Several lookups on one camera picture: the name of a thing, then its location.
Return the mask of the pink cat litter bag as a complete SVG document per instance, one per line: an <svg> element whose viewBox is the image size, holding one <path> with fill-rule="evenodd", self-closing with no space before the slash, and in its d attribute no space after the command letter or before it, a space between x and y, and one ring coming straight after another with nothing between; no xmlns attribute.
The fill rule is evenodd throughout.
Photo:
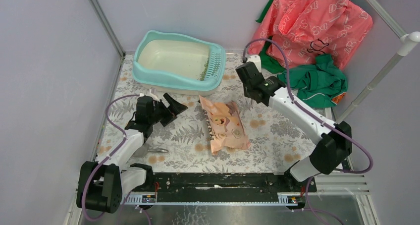
<svg viewBox="0 0 420 225"><path fill-rule="evenodd" d="M239 110L234 101L212 102L199 96L208 127L211 153L225 147L247 150L251 143L245 133Z"/></svg>

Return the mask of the teal litter box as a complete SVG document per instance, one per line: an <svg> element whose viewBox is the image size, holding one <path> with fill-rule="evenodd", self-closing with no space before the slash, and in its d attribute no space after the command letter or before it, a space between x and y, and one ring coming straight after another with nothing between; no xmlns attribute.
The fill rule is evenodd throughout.
<svg viewBox="0 0 420 225"><path fill-rule="evenodd" d="M226 52L216 43L150 30L133 56L132 77L146 88L208 96L222 82Z"/></svg>

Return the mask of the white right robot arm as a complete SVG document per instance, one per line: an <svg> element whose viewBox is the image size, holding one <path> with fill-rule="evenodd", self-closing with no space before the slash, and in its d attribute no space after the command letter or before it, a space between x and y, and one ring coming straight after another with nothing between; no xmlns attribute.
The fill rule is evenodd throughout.
<svg viewBox="0 0 420 225"><path fill-rule="evenodd" d="M236 73L247 98L287 117L315 144L309 156L286 171L284 185L288 190L297 191L311 176L330 174L351 154L351 127L347 123L336 124L323 117L289 93L285 83L276 76L264 78L253 62L237 67Z"/></svg>

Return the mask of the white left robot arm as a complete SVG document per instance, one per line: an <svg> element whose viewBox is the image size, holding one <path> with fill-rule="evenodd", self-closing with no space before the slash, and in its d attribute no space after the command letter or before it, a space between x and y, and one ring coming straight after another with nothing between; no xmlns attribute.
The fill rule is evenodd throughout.
<svg viewBox="0 0 420 225"><path fill-rule="evenodd" d="M123 169L132 155L142 148L157 123L167 126L187 106L173 99L168 93L159 99L152 93L136 95L136 109L122 132L122 141L95 161L86 161L80 168L76 205L88 220L88 210L104 213L117 211L123 195L136 188L154 189L156 182L151 166L132 164Z"/></svg>

